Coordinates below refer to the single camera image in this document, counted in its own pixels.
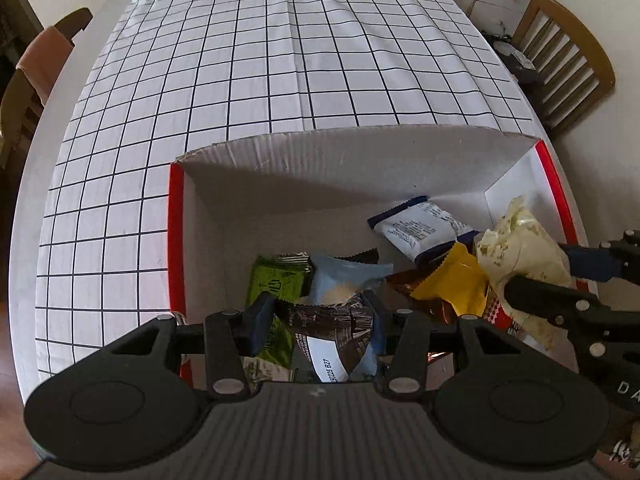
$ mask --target cardboard box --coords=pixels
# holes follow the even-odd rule
[[[440,125],[248,137],[187,153],[171,167],[171,308],[189,323],[242,310],[259,254],[347,256],[377,247],[381,263],[410,268],[366,220],[417,195],[477,230],[492,228],[525,195],[553,238],[577,243],[550,154],[534,137]]]

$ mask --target wooden chair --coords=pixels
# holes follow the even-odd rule
[[[555,0],[531,0],[512,40],[541,75],[527,93],[553,140],[591,112],[616,84],[602,46]]]
[[[73,44],[73,37],[87,28],[92,17],[89,9],[78,9],[62,18],[55,27]],[[0,167],[6,166],[13,150],[26,155],[42,111],[42,102],[33,86],[22,70],[16,70],[0,104],[0,142],[4,141],[0,151]]]
[[[42,111],[40,98],[27,76],[16,70],[0,103],[0,133],[4,140],[0,166],[5,167],[12,150],[24,153],[29,150]]]
[[[69,40],[69,43],[74,44],[72,39],[81,30],[85,30],[91,20],[94,18],[91,11],[86,7],[82,9],[74,10],[71,14],[66,15],[55,27],[62,32],[65,38]]]

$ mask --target black grid lines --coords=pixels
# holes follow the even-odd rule
[[[133,0],[60,147],[42,224],[45,378],[168,308],[168,165],[271,132],[459,123],[535,134],[452,0]]]

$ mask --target metal rivet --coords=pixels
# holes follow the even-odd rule
[[[244,390],[244,384],[238,379],[218,379],[213,383],[213,391],[220,395],[235,395]]]
[[[606,352],[606,348],[602,343],[594,343],[589,347],[589,353],[594,357],[601,357]]]
[[[414,394],[420,389],[420,383],[411,377],[397,377],[389,381],[389,389],[396,394]]]

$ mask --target robotic arm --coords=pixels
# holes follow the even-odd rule
[[[637,283],[639,239],[565,251],[578,277]],[[161,315],[41,384],[24,416],[44,461],[28,478],[603,478],[607,399],[640,413],[640,314],[521,276],[505,294],[568,331],[580,375],[476,316],[434,324],[366,291],[372,345],[392,356],[373,381],[252,392],[241,356],[279,301],[263,293],[203,324]],[[433,391],[429,352],[452,352],[456,371]],[[178,377],[184,354],[204,355],[206,390]]]

